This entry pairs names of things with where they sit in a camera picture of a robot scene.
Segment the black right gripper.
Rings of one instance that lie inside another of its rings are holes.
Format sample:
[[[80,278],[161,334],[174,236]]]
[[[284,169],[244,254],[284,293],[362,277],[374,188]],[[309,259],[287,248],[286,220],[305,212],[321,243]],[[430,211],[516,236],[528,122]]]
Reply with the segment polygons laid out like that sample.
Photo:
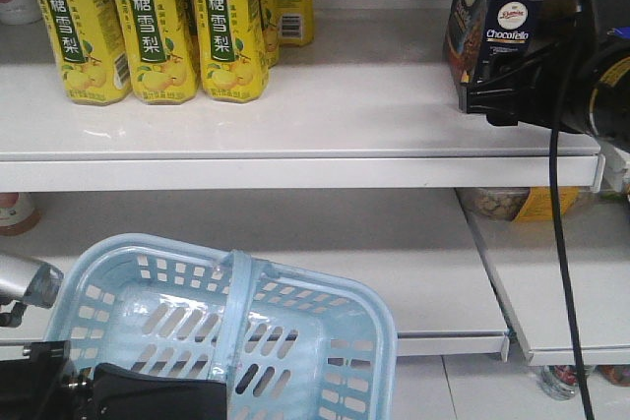
[[[520,123],[568,133],[588,133],[580,111],[579,72],[589,49],[579,40],[552,43],[532,53],[497,53],[481,78],[465,84],[465,112],[483,114],[498,127]]]

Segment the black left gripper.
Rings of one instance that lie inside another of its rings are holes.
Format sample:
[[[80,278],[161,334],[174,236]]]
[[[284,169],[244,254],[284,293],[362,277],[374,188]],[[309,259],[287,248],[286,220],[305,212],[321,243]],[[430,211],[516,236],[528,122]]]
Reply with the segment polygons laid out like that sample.
[[[110,363],[92,382],[75,370],[71,342],[39,341],[1,361],[3,419],[225,419],[223,382],[153,377]]]

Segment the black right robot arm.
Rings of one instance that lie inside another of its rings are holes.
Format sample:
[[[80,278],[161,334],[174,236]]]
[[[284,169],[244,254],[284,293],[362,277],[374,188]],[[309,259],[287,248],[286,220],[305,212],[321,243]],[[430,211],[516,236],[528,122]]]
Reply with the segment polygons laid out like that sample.
[[[460,106],[494,126],[556,128],[629,151],[629,41],[617,37],[594,54],[558,41],[498,55],[488,78],[461,83]]]

